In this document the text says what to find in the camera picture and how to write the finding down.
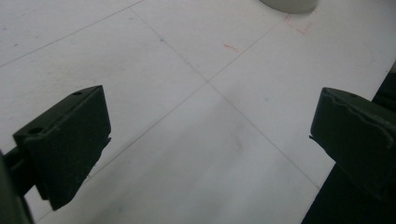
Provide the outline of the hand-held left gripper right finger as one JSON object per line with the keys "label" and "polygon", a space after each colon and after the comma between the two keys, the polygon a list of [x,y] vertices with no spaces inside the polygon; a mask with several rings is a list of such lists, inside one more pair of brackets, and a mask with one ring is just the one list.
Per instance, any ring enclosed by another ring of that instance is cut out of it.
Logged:
{"label": "hand-held left gripper right finger", "polygon": [[324,88],[311,138],[366,193],[388,200],[396,191],[396,113],[359,95]]}

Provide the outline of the white round container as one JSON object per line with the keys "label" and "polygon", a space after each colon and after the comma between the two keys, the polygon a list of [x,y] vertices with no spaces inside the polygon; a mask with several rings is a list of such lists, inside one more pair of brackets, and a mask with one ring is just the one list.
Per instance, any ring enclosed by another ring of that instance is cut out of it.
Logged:
{"label": "white round container", "polygon": [[260,0],[262,3],[275,10],[291,13],[302,14],[313,9],[318,0]]}

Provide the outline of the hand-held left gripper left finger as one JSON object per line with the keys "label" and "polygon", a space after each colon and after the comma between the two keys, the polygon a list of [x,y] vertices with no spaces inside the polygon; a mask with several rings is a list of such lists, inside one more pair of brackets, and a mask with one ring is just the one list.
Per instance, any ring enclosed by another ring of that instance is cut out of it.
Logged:
{"label": "hand-held left gripper left finger", "polygon": [[104,88],[76,91],[13,134],[6,154],[17,192],[36,187],[57,210],[70,203],[110,142]]}

